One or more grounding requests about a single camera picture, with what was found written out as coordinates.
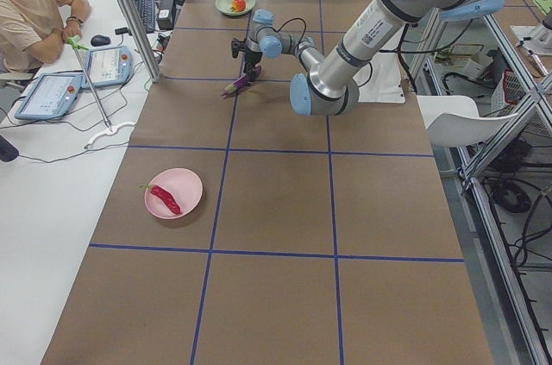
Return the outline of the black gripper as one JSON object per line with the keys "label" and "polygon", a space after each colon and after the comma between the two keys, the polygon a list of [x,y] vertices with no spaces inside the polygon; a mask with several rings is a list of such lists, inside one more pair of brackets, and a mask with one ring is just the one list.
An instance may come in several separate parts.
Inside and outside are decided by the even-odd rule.
{"label": "black gripper", "polygon": [[245,63],[243,67],[245,85],[250,85],[256,79],[259,78],[262,71],[262,65],[257,65],[257,64],[259,64],[261,60],[262,60],[262,52],[254,51],[249,48],[245,50],[244,52]]}

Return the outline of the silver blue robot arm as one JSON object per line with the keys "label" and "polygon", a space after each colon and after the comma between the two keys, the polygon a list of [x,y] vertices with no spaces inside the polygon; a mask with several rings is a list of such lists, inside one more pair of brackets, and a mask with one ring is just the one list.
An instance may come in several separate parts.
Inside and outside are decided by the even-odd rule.
{"label": "silver blue robot arm", "polygon": [[359,100],[355,74],[405,25],[419,22],[439,9],[444,21],[471,20],[500,10],[505,0],[373,0],[328,55],[322,55],[304,37],[273,28],[273,13],[254,12],[249,36],[231,42],[234,57],[244,54],[244,73],[256,79],[255,68],[263,58],[294,55],[304,72],[290,86],[294,111],[305,116],[340,115]]}

